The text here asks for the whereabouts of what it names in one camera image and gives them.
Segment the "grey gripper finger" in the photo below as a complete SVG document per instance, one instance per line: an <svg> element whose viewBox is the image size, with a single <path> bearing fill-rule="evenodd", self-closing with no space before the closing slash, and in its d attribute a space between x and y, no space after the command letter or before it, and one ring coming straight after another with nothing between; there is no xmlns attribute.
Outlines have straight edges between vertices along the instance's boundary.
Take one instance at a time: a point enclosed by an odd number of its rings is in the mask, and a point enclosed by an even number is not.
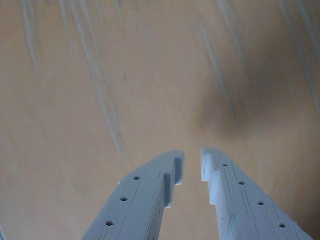
<svg viewBox="0 0 320 240"><path fill-rule="evenodd" d="M156 240L164 209L183 179L185 154L164 152L124 177L85 232L84 240Z"/></svg>
<svg viewBox="0 0 320 240"><path fill-rule="evenodd" d="M309 240L311 237L222 151L201 150L221 240Z"/></svg>

